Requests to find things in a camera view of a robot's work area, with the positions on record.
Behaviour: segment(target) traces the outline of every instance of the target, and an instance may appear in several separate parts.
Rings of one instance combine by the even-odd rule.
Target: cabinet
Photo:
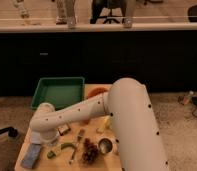
[[[0,96],[33,95],[39,78],[58,76],[197,90],[197,30],[0,34]]]

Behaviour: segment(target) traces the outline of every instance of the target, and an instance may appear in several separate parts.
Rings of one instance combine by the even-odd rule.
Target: gray floor
[[[150,94],[172,171],[197,171],[197,120],[195,106],[180,105],[177,99],[185,93]],[[0,128],[15,126],[19,136],[0,136],[0,171],[14,168],[33,111],[31,97],[0,98]]]
[[[0,26],[21,25],[54,25],[56,20],[56,4],[51,0],[25,0],[30,18],[24,20],[20,17],[18,9],[13,6],[13,0],[0,0]],[[187,10],[197,5],[197,0],[163,0],[162,3],[144,5],[144,0],[137,0],[134,6],[134,21],[144,22],[188,22]],[[119,9],[114,14],[121,15]],[[76,0],[75,13],[78,23],[89,23],[91,17],[91,0]]]

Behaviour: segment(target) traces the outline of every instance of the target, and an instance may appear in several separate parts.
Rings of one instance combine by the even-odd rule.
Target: wooden table
[[[106,84],[87,84],[85,85],[85,96],[96,87],[105,87],[109,89],[110,85]],[[92,165],[86,165],[82,163],[82,153],[83,153],[83,144],[84,138],[79,145],[79,148],[76,153],[75,161],[72,165],[69,165],[69,159],[72,155],[73,150],[71,148],[66,148],[62,150],[61,154],[56,156],[53,159],[47,158],[47,153],[52,149],[52,147],[44,146],[41,150],[39,160],[37,161],[34,171],[121,171],[121,164],[119,156],[115,154],[116,144],[114,143],[114,135],[111,130],[106,130],[103,134],[96,133],[96,129],[101,125],[104,117],[91,119],[90,123],[84,125],[83,123],[71,123],[71,131],[64,136],[61,136],[58,144],[63,142],[74,142],[76,140],[77,134],[81,128],[85,129],[84,138],[90,138],[94,143],[98,143],[98,141],[107,137],[113,140],[113,150],[106,155],[99,155],[96,159],[95,163]],[[30,129],[26,134],[24,139],[24,143],[20,150],[16,165],[15,171],[27,171],[28,169],[24,169],[20,166],[21,160],[24,158],[26,151],[30,145]]]

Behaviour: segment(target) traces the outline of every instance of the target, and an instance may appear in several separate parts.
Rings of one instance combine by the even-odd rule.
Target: green plastic bin
[[[48,102],[56,110],[63,109],[84,99],[84,77],[41,78],[35,90],[31,109]]]

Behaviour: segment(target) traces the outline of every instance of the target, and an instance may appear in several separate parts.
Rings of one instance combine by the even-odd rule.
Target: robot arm
[[[66,109],[34,115],[30,128],[48,139],[59,125],[105,113],[112,117],[123,171],[169,171],[147,90],[134,79],[120,79],[112,85],[109,93]]]

